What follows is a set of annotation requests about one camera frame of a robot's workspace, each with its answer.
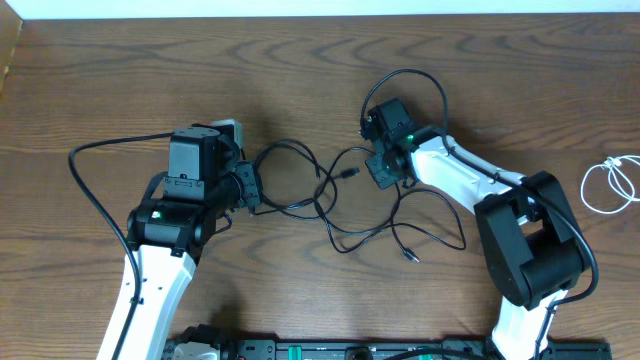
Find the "wooden table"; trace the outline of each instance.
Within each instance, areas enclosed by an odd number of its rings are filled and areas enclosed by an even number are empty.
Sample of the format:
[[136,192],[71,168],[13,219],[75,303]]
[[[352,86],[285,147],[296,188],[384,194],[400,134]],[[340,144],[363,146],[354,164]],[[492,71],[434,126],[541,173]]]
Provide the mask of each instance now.
[[[634,358],[640,208],[597,215],[582,205],[579,184],[605,156],[638,153],[639,36],[638,15],[27,22],[0,99],[0,358],[95,357],[111,316],[123,251],[73,182],[71,147],[233,117],[249,157],[295,138],[328,165],[365,144],[362,100],[403,67],[444,84],[451,134],[466,148],[507,169],[558,177],[602,278],[592,297],[560,308],[551,334],[605,339],[616,358]],[[374,102],[394,96],[419,121],[440,122],[440,99],[423,79],[399,77]],[[149,178],[166,169],[167,150],[166,140],[102,148],[80,155],[79,171],[124,226]],[[332,214],[351,229],[385,218],[394,199],[363,159],[341,165],[363,173],[339,181]],[[262,175],[279,201],[309,196],[317,183],[285,152]],[[619,203],[603,174],[590,181],[589,199]],[[500,295],[473,217],[456,207],[465,252],[400,230],[421,264],[406,261],[389,233],[340,255],[321,223],[240,211],[233,229],[206,246],[171,334],[206,323],[281,338],[487,335]],[[458,241],[433,198],[410,199],[399,219]],[[588,282],[585,274],[573,292]]]

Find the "black cable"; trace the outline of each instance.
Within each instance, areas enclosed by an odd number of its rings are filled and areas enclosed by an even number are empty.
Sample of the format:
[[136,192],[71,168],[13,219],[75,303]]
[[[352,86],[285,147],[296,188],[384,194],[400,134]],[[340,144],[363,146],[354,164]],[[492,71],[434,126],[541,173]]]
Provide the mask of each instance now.
[[[294,145],[298,145],[300,146],[304,151],[291,146],[290,144],[294,144]],[[345,149],[343,151],[341,151],[333,160],[333,162],[331,163],[331,166],[329,167],[329,169],[325,169],[322,165],[320,165],[318,163],[318,161],[316,160],[313,152],[311,151],[311,149],[309,149],[309,147],[307,147],[306,145],[304,145],[303,143],[297,141],[297,140],[292,140],[292,139],[285,139],[285,140],[281,140],[278,141],[274,144],[272,144],[271,146],[267,147],[265,150],[263,150],[260,154],[258,154],[258,156],[256,157],[255,160],[255,165],[256,165],[256,169],[259,169],[260,166],[262,165],[262,162],[264,161],[264,159],[267,157],[267,155],[269,155],[273,150],[275,149],[285,149],[285,150],[290,150],[293,151],[295,154],[301,156],[302,158],[304,158],[305,160],[307,160],[308,162],[310,162],[316,170],[316,175],[318,175],[319,173],[324,174],[325,178],[324,180],[318,185],[318,187],[316,188],[316,190],[314,191],[314,194],[312,197],[297,201],[295,203],[289,204],[289,205],[285,205],[285,204],[278,204],[275,203],[274,201],[272,201],[266,194],[262,194],[262,202],[271,207],[271,210],[267,210],[267,211],[262,211],[262,212],[258,212],[258,213],[254,213],[254,215],[265,215],[265,214],[271,214],[274,212],[280,212],[282,214],[284,214],[285,216],[297,219],[297,220],[305,220],[305,221],[313,221],[313,220],[318,220],[321,219],[326,228],[327,228],[327,234],[329,237],[329,242],[331,243],[331,245],[333,246],[333,248],[341,254],[346,254],[346,253],[350,253],[356,249],[358,249],[360,246],[364,245],[365,243],[367,243],[371,238],[373,238],[374,236],[378,235],[380,232],[391,228],[392,232],[393,232],[393,236],[394,239],[396,240],[396,243],[398,244],[398,246],[400,247],[400,249],[402,250],[403,255],[414,262],[419,262],[419,258],[415,255],[415,253],[413,253],[413,251],[411,251],[411,249],[405,247],[402,244],[402,241],[400,240],[395,228],[396,227],[409,227],[411,229],[414,229],[416,231],[419,231],[429,237],[431,237],[432,239],[445,244],[446,246],[455,249],[455,250],[464,250],[466,249],[466,239],[464,237],[464,232],[462,230],[462,225],[460,222],[460,218],[456,212],[456,210],[453,208],[453,206],[451,205],[451,203],[449,203],[449,201],[442,197],[442,195],[432,191],[432,190],[428,190],[428,189],[415,189],[412,191],[408,191],[407,193],[405,193],[404,195],[402,195],[400,193],[400,187],[398,186],[398,184],[395,184],[395,188],[396,188],[396,192],[397,192],[397,200],[394,203],[393,207],[392,207],[392,211],[391,214],[389,215],[389,217],[384,220],[383,222],[381,222],[380,224],[373,226],[371,228],[365,229],[365,230],[359,230],[359,231],[351,231],[351,230],[346,230],[343,229],[342,227],[336,225],[334,222],[332,222],[329,218],[328,215],[329,213],[334,209],[336,202],[338,200],[338,187],[337,184],[335,182],[336,179],[340,179],[340,178],[349,178],[355,174],[357,174],[359,172],[358,168],[351,168],[351,169],[347,169],[342,171],[339,175],[334,176],[332,175],[335,167],[338,163],[338,161],[348,152],[351,151],[362,151],[362,152],[366,152],[367,154],[373,155],[373,152],[367,148],[363,148],[363,147],[351,147],[348,149]],[[322,208],[322,205],[319,202],[319,198],[322,196],[322,194],[325,192],[327,186],[331,184],[331,188],[333,190],[333,196],[332,196],[332,200],[331,200],[331,204],[329,205],[329,207],[324,210]],[[442,239],[440,239],[439,237],[431,234],[430,232],[419,228],[415,225],[411,225],[411,224],[407,224],[407,223],[398,223],[395,224],[394,223],[394,218],[396,213],[398,212],[399,208],[400,208],[400,203],[401,201],[411,195],[411,194],[415,194],[415,193],[428,193],[431,195],[435,195],[437,197],[439,197],[441,200],[443,200],[447,206],[449,207],[449,209],[453,212],[456,221],[458,223],[458,229],[460,230],[460,235],[461,235],[461,239],[462,239],[462,243],[463,245],[461,247],[458,246],[454,246],[454,245],[450,245],[448,243],[446,243],[445,241],[443,241]],[[316,216],[300,216],[300,215],[296,215],[290,212],[290,210],[297,210],[297,209],[301,209],[304,208],[306,206],[309,206],[313,204],[314,209],[316,210],[317,215]],[[336,241],[334,239],[333,236],[333,230],[336,230],[340,233],[343,234],[349,234],[349,235],[357,235],[357,234],[368,234],[368,236],[366,236],[365,238],[363,238],[362,240],[360,240],[358,243],[356,243],[355,245],[346,247],[344,245],[341,244],[341,246],[339,247],[336,244]]]
[[111,215],[109,215],[109,212],[107,212],[104,206],[102,206],[102,204],[98,201],[98,199],[93,195],[91,190],[89,190],[87,185],[84,183],[84,181],[78,174],[78,171],[76,170],[75,156],[77,153],[79,153],[82,150],[86,150],[86,149],[90,149],[98,146],[160,139],[160,138],[170,137],[171,135],[173,135],[173,133],[164,133],[164,134],[157,134],[157,135],[136,136],[136,137],[129,137],[129,138],[97,141],[97,142],[77,146],[69,152],[69,170],[71,170],[71,175],[76,180],[76,183],[78,183],[78,186],[80,187],[82,192],[87,196],[89,201],[91,201],[91,203],[93,204],[93,206],[96,207],[100,215],[102,215],[102,217],[107,221],[107,224],[109,224],[109,226],[111,227],[111,230],[113,230],[113,232],[116,234],[116,236],[118,237],[118,240],[120,240],[120,244],[124,248],[124,252],[127,254],[127,258],[131,263],[131,269],[133,271],[134,290],[133,290],[133,297],[131,298],[131,307],[129,308],[129,312],[127,313],[127,318],[125,319],[124,325],[122,326],[122,332],[120,333],[120,337],[118,338],[118,342],[116,343],[116,347],[113,351],[113,356],[112,356],[113,360],[117,360],[118,356],[120,355],[120,350],[122,349],[122,345],[124,344],[124,339],[126,338],[127,332],[129,331],[129,326],[131,325],[131,321],[133,320],[133,315],[136,311],[136,306],[140,301],[140,289],[141,289],[140,288],[140,284],[141,284],[140,269],[138,268],[136,259],[133,257],[133,253],[131,252],[129,245],[127,244],[127,239],[124,237],[124,234],[122,234],[122,231],[118,227],[118,224],[116,224],[115,220],[113,220]]
[[420,355],[455,356],[460,359],[469,359],[469,360],[486,360],[487,359],[484,356],[473,355],[473,354],[466,353],[464,351],[441,349],[441,348],[425,348],[420,350],[405,351],[398,355],[389,356],[384,360],[404,360],[412,357],[417,357]]
[[442,143],[445,147],[445,149],[447,150],[447,152],[451,155],[453,155],[457,160],[459,160],[460,162],[462,162],[463,164],[471,167],[472,169],[480,172],[481,174],[494,179],[495,181],[502,183],[506,186],[509,186],[513,189],[515,189],[516,191],[526,195],[527,197],[531,198],[534,202],[536,202],[537,204],[539,204],[540,206],[542,206],[543,208],[546,209],[547,212],[550,212],[551,214],[555,215],[557,218],[560,219],[560,221],[562,221],[563,224],[565,224],[570,230],[571,232],[575,235],[575,238],[577,240],[578,246],[581,248],[581,251],[584,253],[584,255],[586,255],[587,260],[589,261],[589,266],[591,267],[591,283],[589,284],[589,286],[587,287],[586,290],[584,290],[583,292],[577,294],[577,295],[573,295],[570,296],[568,298],[565,299],[560,299],[560,300],[555,300],[552,301],[549,306],[547,307],[547,313],[545,315],[544,318],[544,322],[542,324],[542,327],[540,328],[540,333],[538,334],[538,338],[536,339],[536,347],[535,347],[535,353],[534,353],[534,359],[538,360],[540,358],[540,343],[542,342],[542,337],[544,336],[544,333],[546,332],[546,329],[549,325],[549,321],[551,320],[551,315],[553,313],[555,313],[555,308],[558,305],[562,305],[562,304],[569,304],[578,300],[582,300],[584,298],[586,298],[587,296],[591,295],[596,287],[598,286],[598,281],[600,279],[600,272],[598,270],[598,264],[596,262],[595,256],[593,254],[593,251],[591,250],[591,247],[589,246],[589,244],[587,243],[587,241],[584,239],[584,237],[582,236],[582,234],[580,233],[580,231],[578,231],[577,226],[574,225],[572,223],[571,220],[569,220],[569,217],[567,217],[565,214],[562,213],[562,211],[560,211],[560,209],[558,209],[557,206],[555,206],[552,202],[548,201],[547,199],[545,199],[544,197],[518,185],[515,183],[512,183],[511,181],[508,181],[504,178],[502,178],[500,176],[500,172],[496,172],[496,173],[491,173],[479,166],[477,166],[476,164],[468,161],[467,159],[465,159],[463,156],[459,155],[456,151],[455,151],[455,147],[450,147],[448,140],[447,140],[447,135],[448,135],[448,128],[449,128],[449,103],[447,100],[447,94],[444,91],[444,88],[442,87],[442,85],[440,85],[440,83],[438,82],[438,80],[436,80],[433,76],[423,72],[423,71],[419,71],[419,70],[413,70],[413,69],[401,69],[401,70],[396,70],[390,74],[388,74],[387,76],[383,77],[380,81],[378,81],[378,83],[371,89],[371,91],[369,92],[369,94],[367,95],[365,102],[362,106],[362,111],[360,113],[360,122],[361,125],[362,123],[365,121],[364,119],[364,113],[366,111],[366,107],[367,107],[367,103],[369,101],[369,99],[371,98],[371,96],[373,95],[373,93],[375,93],[375,91],[387,80],[389,80],[390,78],[401,74],[401,73],[413,73],[413,74],[418,74],[418,75],[422,75],[426,78],[428,78],[429,80],[431,80],[431,82],[433,82],[433,84],[438,88],[438,91],[440,92],[440,95],[442,96],[442,107],[443,107],[443,129],[444,129],[444,134],[442,135]]

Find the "black plastic housing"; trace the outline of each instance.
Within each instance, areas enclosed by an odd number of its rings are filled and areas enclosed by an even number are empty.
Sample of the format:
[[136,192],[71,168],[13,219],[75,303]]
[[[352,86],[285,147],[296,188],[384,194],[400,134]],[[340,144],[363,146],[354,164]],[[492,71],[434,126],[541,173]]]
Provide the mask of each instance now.
[[[560,183],[551,174],[540,172],[522,186],[548,199],[578,228]],[[474,210],[491,278],[512,304],[531,310],[555,291],[574,287],[588,268],[571,230],[519,192],[491,195]],[[540,221],[541,230],[525,237],[518,224],[523,216]]]

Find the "wire bundle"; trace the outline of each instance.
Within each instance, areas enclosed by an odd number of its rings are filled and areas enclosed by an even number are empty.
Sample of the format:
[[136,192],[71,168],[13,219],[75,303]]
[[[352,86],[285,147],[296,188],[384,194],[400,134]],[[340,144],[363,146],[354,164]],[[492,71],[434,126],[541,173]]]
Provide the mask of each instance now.
[[[587,172],[584,174],[584,178],[582,179],[582,184],[580,184],[580,197],[582,198],[582,202],[591,210],[599,213],[599,214],[603,214],[603,215],[611,215],[611,214],[616,214],[619,213],[620,211],[624,210],[627,206],[629,206],[629,204],[631,204],[632,202],[638,202],[640,201],[640,198],[635,197],[636,196],[636,189],[633,186],[633,183],[631,182],[631,180],[629,180],[629,178],[627,177],[627,175],[625,175],[622,170],[620,170],[620,168],[622,167],[622,160],[627,160],[627,161],[631,161],[632,163],[640,166],[640,162],[636,161],[635,159],[640,159],[640,156],[638,155],[623,155],[623,156],[618,156],[618,157],[607,157],[607,160],[605,160],[604,163],[602,164],[597,164],[597,165],[593,165],[592,167],[589,168],[589,170],[587,170]],[[611,187],[611,189],[618,194],[621,198],[625,199],[627,202],[624,203],[624,205],[620,206],[619,208],[615,209],[615,210],[599,210],[596,209],[595,207],[593,207],[592,205],[590,205],[587,200],[584,198],[584,185],[587,182],[587,177],[589,177],[589,174],[595,170],[595,169],[602,169],[602,170],[606,170],[608,171],[607,174],[607,181],[609,182],[609,187]],[[620,184],[620,180],[618,180],[618,175],[620,175],[624,181],[627,182],[627,184],[629,185],[629,188],[631,189],[631,194],[629,194]]]
[[[325,178],[324,181],[322,181],[316,188],[316,190],[313,193],[312,197],[300,200],[298,202],[289,204],[289,205],[283,205],[283,204],[277,204],[274,201],[272,201],[266,194],[263,193],[262,195],[262,202],[271,207],[271,210],[267,210],[267,211],[263,211],[263,212],[258,212],[258,213],[253,213],[253,215],[265,215],[265,214],[271,214],[271,213],[275,213],[275,212],[280,212],[285,216],[297,219],[297,220],[304,220],[304,221],[313,221],[313,220],[322,220],[327,228],[327,235],[329,237],[329,241],[331,243],[331,245],[333,246],[333,248],[341,253],[341,254],[347,254],[350,253],[356,249],[358,249],[359,247],[361,247],[362,245],[366,244],[369,240],[371,240],[371,238],[373,238],[374,236],[380,234],[382,231],[386,230],[386,229],[391,229],[392,234],[394,239],[396,240],[396,243],[398,244],[398,246],[400,247],[400,249],[402,250],[402,253],[404,254],[404,256],[413,261],[413,262],[420,262],[420,259],[418,258],[418,256],[409,248],[405,247],[404,244],[402,243],[402,241],[400,240],[396,228],[398,227],[408,227],[411,228],[413,230],[416,230],[418,232],[421,232],[425,235],[427,235],[428,237],[430,237],[431,239],[438,241],[439,243],[450,247],[454,250],[464,250],[467,247],[467,242],[466,242],[466,238],[464,237],[464,231],[462,230],[462,223],[460,222],[460,217],[458,216],[458,213],[456,212],[455,208],[453,207],[453,205],[449,202],[449,200],[447,200],[444,196],[440,195],[439,193],[433,191],[433,190],[429,190],[429,189],[411,189],[407,192],[405,192],[404,194],[401,193],[400,191],[400,186],[398,184],[395,184],[395,189],[396,189],[396,193],[397,193],[397,198],[395,203],[393,204],[393,207],[391,209],[391,214],[389,215],[389,217],[387,217],[386,220],[384,220],[382,223],[380,223],[377,226],[365,229],[365,230],[359,230],[359,231],[351,231],[351,230],[345,230],[341,227],[339,227],[338,225],[336,225],[333,221],[331,221],[329,219],[329,213],[335,208],[336,202],[338,200],[338,187],[336,184],[336,179],[346,179],[349,178],[351,176],[354,176],[355,174],[357,174],[360,170],[358,168],[350,168],[350,169],[346,169],[342,172],[340,172],[338,175],[332,175],[335,167],[338,163],[338,161],[347,153],[352,152],[352,151],[361,151],[361,152],[365,152],[367,154],[373,155],[373,152],[369,149],[363,148],[363,147],[351,147],[348,149],[343,150],[342,152],[340,152],[336,158],[333,160],[331,166],[329,167],[329,170],[325,169],[322,165],[320,165],[318,163],[318,161],[316,160],[315,155],[313,154],[313,152],[311,151],[311,149],[309,149],[309,147],[307,147],[305,144],[301,143],[300,141],[297,140],[292,140],[292,139],[285,139],[285,140],[280,140],[276,143],[274,143],[273,145],[269,146],[268,148],[266,148],[265,150],[263,150],[260,154],[258,154],[258,156],[256,157],[255,160],[255,164],[256,164],[256,168],[259,169],[260,166],[262,165],[264,159],[275,149],[286,149],[286,150],[290,150],[293,151],[295,154],[301,156],[302,158],[304,158],[305,160],[307,160],[308,162],[310,162],[314,167],[315,167],[315,171],[316,171],[316,177],[318,179],[321,178],[320,173],[324,174]],[[329,205],[329,207],[325,210],[322,205],[319,202],[319,198],[320,196],[322,196],[322,194],[325,192],[325,190],[327,189],[327,186],[331,185],[331,190],[333,192],[333,196],[332,196],[332,200],[331,200],[331,204]],[[406,197],[412,195],[412,194],[418,194],[418,193],[423,193],[423,194],[428,194],[428,195],[432,195],[435,196],[437,198],[439,198],[440,200],[442,200],[447,207],[449,208],[449,210],[451,211],[451,213],[454,215],[457,225],[458,225],[458,230],[460,231],[460,238],[462,241],[462,245],[461,246],[456,246],[456,245],[452,245],[447,243],[446,241],[442,240],[441,238],[439,238],[438,236],[430,233],[427,230],[424,230],[418,226],[412,225],[412,224],[408,224],[408,223],[395,223],[395,216],[398,212],[398,210],[400,209],[400,204],[402,202],[403,199],[405,199]],[[291,210],[297,210],[297,209],[301,209],[304,208],[306,206],[309,205],[313,205],[314,210],[316,211],[317,215],[315,216],[300,216],[300,215],[296,215],[291,213]],[[344,246],[342,244],[340,244],[340,246],[338,246],[338,244],[335,241],[333,232],[337,231],[339,233],[342,234],[348,234],[348,235],[364,235],[367,234],[366,237],[364,237],[363,239],[361,239],[358,243],[356,243],[355,245],[352,246]]]

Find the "black bracket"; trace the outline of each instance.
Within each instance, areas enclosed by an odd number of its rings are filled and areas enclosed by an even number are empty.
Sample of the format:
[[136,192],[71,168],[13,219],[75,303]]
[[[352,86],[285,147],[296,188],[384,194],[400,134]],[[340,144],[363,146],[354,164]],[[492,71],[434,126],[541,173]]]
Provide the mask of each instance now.
[[169,247],[172,256],[187,253],[197,264],[225,211],[260,205],[260,176],[252,161],[239,160],[238,144],[221,133],[233,133],[233,125],[223,127],[218,131],[194,125],[174,131],[162,199],[151,199],[151,189],[129,215],[132,250],[143,244]]
[[[549,199],[578,228],[555,177],[543,171],[527,178],[522,186]],[[512,304],[531,310],[542,298],[574,287],[588,268],[571,230],[520,192],[491,195],[474,210],[491,278]],[[540,221],[542,228],[525,236],[518,223],[522,217]]]

